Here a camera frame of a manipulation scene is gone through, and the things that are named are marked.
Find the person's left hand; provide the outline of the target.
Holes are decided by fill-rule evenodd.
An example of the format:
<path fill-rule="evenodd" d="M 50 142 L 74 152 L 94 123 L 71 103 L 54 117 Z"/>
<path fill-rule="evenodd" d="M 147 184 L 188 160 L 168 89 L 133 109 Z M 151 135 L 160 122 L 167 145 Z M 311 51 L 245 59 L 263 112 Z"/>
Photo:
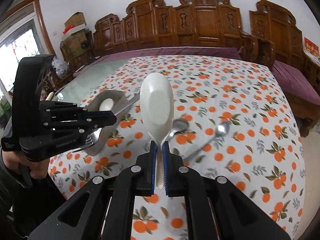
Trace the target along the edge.
<path fill-rule="evenodd" d="M 23 152 L 2 152 L 4 165 L 16 173 L 22 173 L 21 167 L 25 166 L 30 169 L 30 176 L 34 179 L 43 179 L 47 176 L 50 159 L 40 162 L 29 161 Z"/>

